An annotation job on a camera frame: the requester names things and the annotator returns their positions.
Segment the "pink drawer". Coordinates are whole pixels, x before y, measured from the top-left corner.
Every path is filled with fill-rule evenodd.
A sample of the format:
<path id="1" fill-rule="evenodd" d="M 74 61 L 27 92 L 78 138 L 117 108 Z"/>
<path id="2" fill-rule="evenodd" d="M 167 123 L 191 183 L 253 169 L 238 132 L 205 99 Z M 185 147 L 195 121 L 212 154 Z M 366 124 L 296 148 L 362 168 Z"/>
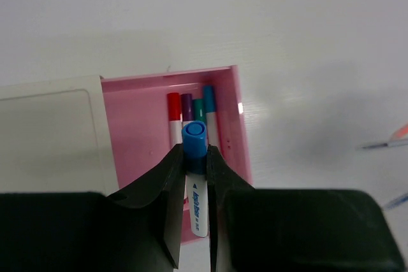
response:
<path id="1" fill-rule="evenodd" d="M 167 94 L 198 99 L 206 85 L 214 88 L 222 156 L 242 179 L 252 182 L 237 66 L 105 78 L 101 86 L 119 183 L 113 198 L 119 205 L 141 208 L 159 194 L 150 185 L 130 185 L 171 150 Z"/>

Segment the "red capped marker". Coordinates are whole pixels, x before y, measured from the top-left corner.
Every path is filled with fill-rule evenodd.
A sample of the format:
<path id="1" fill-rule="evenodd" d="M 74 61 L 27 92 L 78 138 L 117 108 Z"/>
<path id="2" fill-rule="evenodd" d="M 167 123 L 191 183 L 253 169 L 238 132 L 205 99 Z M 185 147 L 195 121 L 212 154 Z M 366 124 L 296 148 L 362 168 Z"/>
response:
<path id="1" fill-rule="evenodd" d="M 167 94 L 168 121 L 170 130 L 170 147 L 182 143 L 182 121 L 180 94 L 171 92 Z"/>

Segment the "teal capped marker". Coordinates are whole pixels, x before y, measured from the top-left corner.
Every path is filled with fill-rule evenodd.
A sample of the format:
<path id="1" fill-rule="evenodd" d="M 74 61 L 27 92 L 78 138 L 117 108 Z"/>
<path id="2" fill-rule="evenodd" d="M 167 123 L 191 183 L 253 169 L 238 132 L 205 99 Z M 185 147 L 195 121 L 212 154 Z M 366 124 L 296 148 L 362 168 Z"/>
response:
<path id="1" fill-rule="evenodd" d="M 206 122 L 203 99 L 193 99 L 194 120 Z"/>

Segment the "purple capped marker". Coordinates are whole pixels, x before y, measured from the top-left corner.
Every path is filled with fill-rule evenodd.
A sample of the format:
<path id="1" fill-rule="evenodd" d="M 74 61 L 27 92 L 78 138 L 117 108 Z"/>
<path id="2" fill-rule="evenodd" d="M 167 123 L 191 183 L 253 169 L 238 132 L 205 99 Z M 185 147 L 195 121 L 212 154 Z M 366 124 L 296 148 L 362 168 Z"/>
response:
<path id="1" fill-rule="evenodd" d="M 194 120 L 194 110 L 193 110 L 193 96 L 192 94 L 182 94 L 181 105 L 182 105 L 182 122 L 190 123 Z"/>

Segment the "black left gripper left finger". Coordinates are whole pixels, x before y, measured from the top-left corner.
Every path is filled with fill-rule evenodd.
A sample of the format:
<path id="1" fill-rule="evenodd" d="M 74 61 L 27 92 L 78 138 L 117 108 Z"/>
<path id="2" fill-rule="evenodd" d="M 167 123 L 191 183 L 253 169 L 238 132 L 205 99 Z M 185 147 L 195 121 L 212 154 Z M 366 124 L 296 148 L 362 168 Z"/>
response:
<path id="1" fill-rule="evenodd" d="M 179 266 L 183 149 L 121 190 L 1 194 L 2 271 L 173 271 Z"/>

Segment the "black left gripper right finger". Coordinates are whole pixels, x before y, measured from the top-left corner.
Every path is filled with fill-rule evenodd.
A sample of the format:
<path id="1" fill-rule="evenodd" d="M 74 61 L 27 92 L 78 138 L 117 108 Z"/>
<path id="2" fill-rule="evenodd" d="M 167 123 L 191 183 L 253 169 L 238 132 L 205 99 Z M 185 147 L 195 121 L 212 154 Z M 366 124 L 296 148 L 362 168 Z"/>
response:
<path id="1" fill-rule="evenodd" d="M 207 153 L 212 271 L 403 271 L 383 211 L 351 189 L 257 189 Z"/>

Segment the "light blue capped marker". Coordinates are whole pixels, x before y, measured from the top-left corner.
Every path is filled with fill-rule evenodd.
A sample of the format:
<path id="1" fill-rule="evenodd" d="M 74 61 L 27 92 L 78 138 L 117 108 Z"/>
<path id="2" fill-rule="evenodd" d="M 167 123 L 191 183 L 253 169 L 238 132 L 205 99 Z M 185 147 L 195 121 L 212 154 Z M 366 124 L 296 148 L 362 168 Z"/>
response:
<path id="1" fill-rule="evenodd" d="M 220 148 L 221 144 L 219 140 L 219 129 L 217 123 L 216 103 L 213 86 L 206 85 L 203 87 L 203 100 L 207 119 L 209 144 Z"/>

